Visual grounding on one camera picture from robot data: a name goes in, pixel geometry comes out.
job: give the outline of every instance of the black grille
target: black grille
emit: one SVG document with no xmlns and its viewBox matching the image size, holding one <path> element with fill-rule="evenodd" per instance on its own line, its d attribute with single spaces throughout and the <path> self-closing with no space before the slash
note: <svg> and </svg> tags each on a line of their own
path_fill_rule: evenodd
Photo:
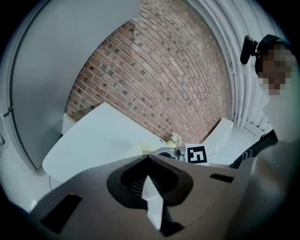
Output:
<svg viewBox="0 0 300 240">
<path fill-rule="evenodd" d="M 121 183 L 127 190 L 141 197 L 147 176 L 162 197 L 178 183 L 178 176 L 174 172 L 148 157 L 125 171 Z"/>
</svg>

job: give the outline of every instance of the small flower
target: small flower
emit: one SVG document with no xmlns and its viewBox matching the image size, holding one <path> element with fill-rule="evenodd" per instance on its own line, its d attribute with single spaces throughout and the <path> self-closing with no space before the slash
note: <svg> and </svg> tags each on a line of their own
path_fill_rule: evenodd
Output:
<svg viewBox="0 0 300 240">
<path fill-rule="evenodd" d="M 176 145 L 180 144 L 182 142 L 182 138 L 177 133 L 172 133 L 172 142 Z"/>
</svg>

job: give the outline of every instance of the black and white square marker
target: black and white square marker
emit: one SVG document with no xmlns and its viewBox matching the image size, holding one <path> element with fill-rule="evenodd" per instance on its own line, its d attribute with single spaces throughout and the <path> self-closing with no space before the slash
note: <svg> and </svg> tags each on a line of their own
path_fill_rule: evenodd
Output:
<svg viewBox="0 0 300 240">
<path fill-rule="evenodd" d="M 207 157 L 204 146 L 188 147 L 187 148 L 188 163 L 207 163 Z"/>
</svg>

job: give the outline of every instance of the cable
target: cable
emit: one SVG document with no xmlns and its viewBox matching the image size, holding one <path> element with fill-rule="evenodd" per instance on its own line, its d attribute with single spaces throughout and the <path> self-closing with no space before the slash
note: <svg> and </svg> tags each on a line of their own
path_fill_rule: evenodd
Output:
<svg viewBox="0 0 300 240">
<path fill-rule="evenodd" d="M 53 191 L 53 190 L 52 190 L 52 187 L 51 187 L 50 178 L 51 178 L 51 176 L 49 176 L 49 186 L 50 186 L 51 191 Z"/>
</svg>

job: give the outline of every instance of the headset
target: headset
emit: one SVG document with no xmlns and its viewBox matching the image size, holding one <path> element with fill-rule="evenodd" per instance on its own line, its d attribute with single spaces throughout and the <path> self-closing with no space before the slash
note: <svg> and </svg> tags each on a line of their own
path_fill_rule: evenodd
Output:
<svg viewBox="0 0 300 240">
<path fill-rule="evenodd" d="M 289 50 L 292 50 L 290 42 L 277 36 L 267 34 L 259 43 L 254 41 L 249 35 L 244 38 L 244 44 L 242 52 L 240 54 L 240 62 L 246 65 L 249 61 L 250 56 L 255 56 L 255 71 L 258 74 L 259 59 L 261 58 L 264 50 L 267 50 L 271 45 L 275 43 L 282 43 Z"/>
</svg>

